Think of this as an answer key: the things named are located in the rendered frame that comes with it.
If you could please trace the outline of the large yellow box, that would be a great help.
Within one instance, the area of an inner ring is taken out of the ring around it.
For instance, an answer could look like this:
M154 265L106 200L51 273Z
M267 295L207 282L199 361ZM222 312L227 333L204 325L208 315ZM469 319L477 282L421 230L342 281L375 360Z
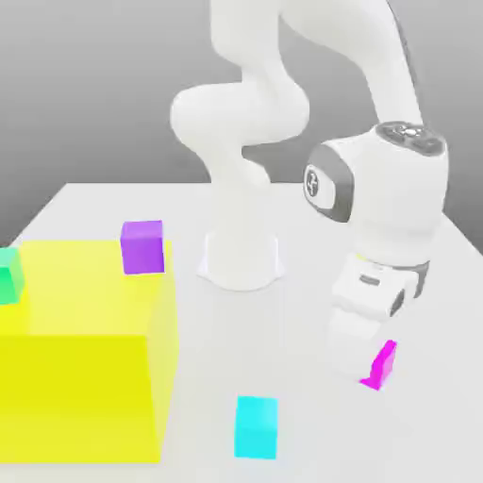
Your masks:
M157 463L179 353L175 273L117 241L26 241L0 305L0 463Z

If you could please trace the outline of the small green cube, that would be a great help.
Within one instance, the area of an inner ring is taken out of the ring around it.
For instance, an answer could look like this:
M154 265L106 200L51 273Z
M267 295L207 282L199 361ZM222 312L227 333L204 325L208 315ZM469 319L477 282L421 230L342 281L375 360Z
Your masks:
M20 252L15 247L0 248L0 305L20 301L25 285Z

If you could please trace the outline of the small cyan cube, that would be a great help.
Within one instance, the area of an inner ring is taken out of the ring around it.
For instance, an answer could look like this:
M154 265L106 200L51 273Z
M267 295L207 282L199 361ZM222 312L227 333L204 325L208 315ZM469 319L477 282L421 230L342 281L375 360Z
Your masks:
M236 458L276 459L278 400L239 396L234 426Z

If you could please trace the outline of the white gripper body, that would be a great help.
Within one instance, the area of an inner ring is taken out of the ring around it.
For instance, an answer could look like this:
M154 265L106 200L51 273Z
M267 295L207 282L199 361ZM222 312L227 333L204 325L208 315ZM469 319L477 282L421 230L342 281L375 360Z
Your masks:
M327 349L334 355L370 354L377 348L378 321L333 308L327 326Z

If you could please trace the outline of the small magenta cube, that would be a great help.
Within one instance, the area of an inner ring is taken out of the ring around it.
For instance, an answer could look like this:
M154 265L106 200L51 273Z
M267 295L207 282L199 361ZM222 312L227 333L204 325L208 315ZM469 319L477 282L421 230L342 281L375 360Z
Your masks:
M387 340L374 359L369 376L362 378L359 383L379 391L392 371L396 348L396 341Z

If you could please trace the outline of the small purple cube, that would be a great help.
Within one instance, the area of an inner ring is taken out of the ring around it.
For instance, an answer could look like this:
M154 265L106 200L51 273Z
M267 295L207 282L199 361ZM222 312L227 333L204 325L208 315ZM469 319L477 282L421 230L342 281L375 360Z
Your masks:
M126 275L164 272L161 220L124 222L120 244Z

